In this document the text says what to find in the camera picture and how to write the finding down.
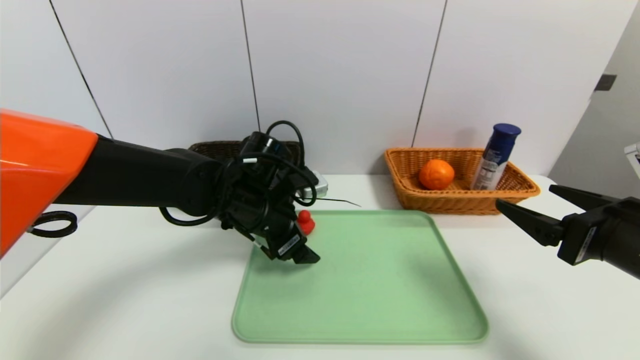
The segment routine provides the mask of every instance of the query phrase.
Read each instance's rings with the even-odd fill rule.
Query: blue spray can
[[[522,132],[519,127],[511,124],[496,124],[493,135],[484,148],[482,159],[471,183],[471,190],[495,190],[504,169],[516,137]]]

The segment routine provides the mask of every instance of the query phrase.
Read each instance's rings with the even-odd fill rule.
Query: wicker basket
[[[440,214],[497,214],[496,199],[520,202],[540,193],[540,188],[514,164],[508,163],[494,191],[469,190],[480,162],[482,149],[416,149],[396,148],[385,153],[385,159],[398,200],[405,209]],[[445,160],[456,171],[456,177],[445,190],[426,190],[418,173],[431,159]]]
[[[282,142],[291,151],[293,162],[298,161],[300,156],[300,145],[298,142]],[[216,158],[235,158],[240,155],[240,141],[216,141],[216,142],[199,142],[191,145],[189,150],[195,151],[201,155],[212,159]]]

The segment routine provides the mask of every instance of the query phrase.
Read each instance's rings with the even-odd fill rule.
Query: white table
[[[396,209],[386,176],[328,176],[330,197]],[[578,211],[548,193],[521,203]],[[322,202],[317,209],[353,209]],[[572,267],[504,216],[435,215],[490,323],[465,346],[254,345],[230,319],[252,245],[215,221],[183,228],[157,209],[98,207],[2,300],[3,360],[638,359],[640,283]]]

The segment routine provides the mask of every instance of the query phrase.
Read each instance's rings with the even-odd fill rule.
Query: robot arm
[[[640,279],[640,200],[559,185],[549,191],[585,212],[558,220],[504,200],[497,200],[496,207],[540,245],[560,245],[557,255],[565,262],[598,259]]]
[[[288,148],[267,134],[251,134],[236,158],[211,159],[185,149],[162,151],[120,142],[13,111],[0,115],[0,258],[34,225],[69,220],[71,232],[75,229],[74,217],[40,216],[53,202],[153,206],[181,226],[217,218],[224,229],[234,228],[254,241],[270,259],[319,261],[305,245],[293,206],[294,200],[313,204],[318,180],[302,161],[293,164]],[[314,194],[311,201],[295,197],[305,188]],[[202,218],[177,220],[167,208]],[[257,242],[256,236],[266,243]]]

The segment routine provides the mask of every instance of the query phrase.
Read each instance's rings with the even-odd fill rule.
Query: mint green plastic tray
[[[232,326],[251,343],[473,343],[486,317],[420,211],[313,211],[313,265],[254,249]]]

